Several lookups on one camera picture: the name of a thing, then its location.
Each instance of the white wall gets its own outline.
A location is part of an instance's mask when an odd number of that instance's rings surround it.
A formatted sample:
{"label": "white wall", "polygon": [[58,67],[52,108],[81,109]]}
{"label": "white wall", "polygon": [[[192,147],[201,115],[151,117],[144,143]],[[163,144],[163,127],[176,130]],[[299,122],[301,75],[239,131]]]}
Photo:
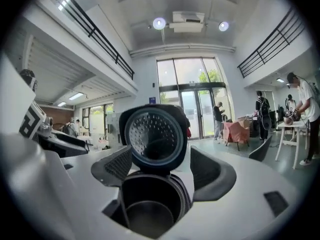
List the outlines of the white wall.
{"label": "white wall", "polygon": [[[244,30],[236,37],[234,53],[236,66],[243,62],[268,37],[290,9],[286,0],[259,0],[257,7]],[[271,73],[279,70],[304,53],[312,45],[305,29],[289,46],[265,65],[244,78],[243,86],[248,87]]]}
{"label": "white wall", "polygon": [[132,60],[132,69],[135,72],[133,79],[139,91],[136,97],[130,96],[115,99],[113,108],[116,113],[149,104],[149,98],[151,97],[155,97],[156,103],[160,103],[156,58],[146,57],[134,59]]}

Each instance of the ceiling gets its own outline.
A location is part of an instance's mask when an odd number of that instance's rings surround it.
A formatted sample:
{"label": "ceiling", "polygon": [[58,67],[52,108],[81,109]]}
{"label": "ceiling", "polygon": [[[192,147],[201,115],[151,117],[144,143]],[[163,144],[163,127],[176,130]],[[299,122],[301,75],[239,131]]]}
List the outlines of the ceiling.
{"label": "ceiling", "polygon": [[[105,16],[118,31],[124,43],[129,42],[122,35],[126,27],[133,43],[127,44],[129,50],[137,50],[163,44],[201,43],[233,46],[236,35],[246,26],[259,0],[76,0],[85,10],[99,5]],[[172,23],[174,11],[204,13],[202,31],[199,33],[174,33],[152,26],[153,20],[162,17]],[[229,29],[219,31],[221,22],[228,22]]]}
{"label": "ceiling", "polygon": [[[4,46],[5,52],[18,72],[23,69],[25,42],[28,37],[26,31],[16,28],[8,36]],[[27,68],[35,74],[37,80],[35,100],[41,104],[57,105],[66,102],[67,105],[74,106],[124,93],[123,90],[96,77],[35,37],[30,46]],[[69,100],[78,92],[84,95]]]}
{"label": "ceiling", "polygon": [[[256,84],[274,86],[276,88],[283,88],[286,86],[287,75],[293,72],[295,75],[307,78],[315,75],[320,68],[320,62],[318,59],[317,51],[314,47],[309,48],[300,56],[293,59],[287,65],[279,69],[277,72],[265,77],[264,79],[256,82]],[[280,78],[284,80],[284,83],[277,81]]]}

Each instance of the chair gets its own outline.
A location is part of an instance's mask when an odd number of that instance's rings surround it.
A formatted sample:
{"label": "chair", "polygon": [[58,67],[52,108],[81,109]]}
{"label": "chair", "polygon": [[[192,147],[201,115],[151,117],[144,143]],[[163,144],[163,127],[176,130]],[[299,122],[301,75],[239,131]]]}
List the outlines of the chair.
{"label": "chair", "polygon": [[271,143],[272,136],[270,136],[260,147],[252,151],[249,155],[250,159],[262,162],[267,154],[268,148]]}

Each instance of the man in black shirt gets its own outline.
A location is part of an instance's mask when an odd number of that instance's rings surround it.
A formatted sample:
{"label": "man in black shirt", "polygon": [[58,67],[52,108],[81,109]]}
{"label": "man in black shirt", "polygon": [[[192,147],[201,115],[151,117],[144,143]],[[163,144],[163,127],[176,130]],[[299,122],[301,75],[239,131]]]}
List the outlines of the man in black shirt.
{"label": "man in black shirt", "polygon": [[270,105],[269,101],[265,97],[262,97],[262,92],[260,90],[256,92],[256,95],[258,96],[258,99],[255,102],[255,110],[260,117],[260,140],[265,141],[268,138],[268,130],[264,125],[264,117],[269,116]]}
{"label": "man in black shirt", "polygon": [[220,111],[220,107],[222,107],[222,102],[218,102],[217,106],[213,107],[213,117],[214,117],[214,124],[215,124],[215,129],[214,129],[214,140],[218,139],[218,136],[221,136],[222,133],[222,113],[225,112],[225,110]]}

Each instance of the pink chair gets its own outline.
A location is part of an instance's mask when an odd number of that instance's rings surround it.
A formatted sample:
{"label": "pink chair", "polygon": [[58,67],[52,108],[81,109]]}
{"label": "pink chair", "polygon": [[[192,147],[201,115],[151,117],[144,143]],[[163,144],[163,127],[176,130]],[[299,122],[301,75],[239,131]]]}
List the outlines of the pink chair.
{"label": "pink chair", "polygon": [[223,140],[226,142],[226,146],[229,142],[236,142],[239,149],[239,143],[247,143],[249,147],[250,129],[249,127],[243,128],[239,122],[224,122]]}

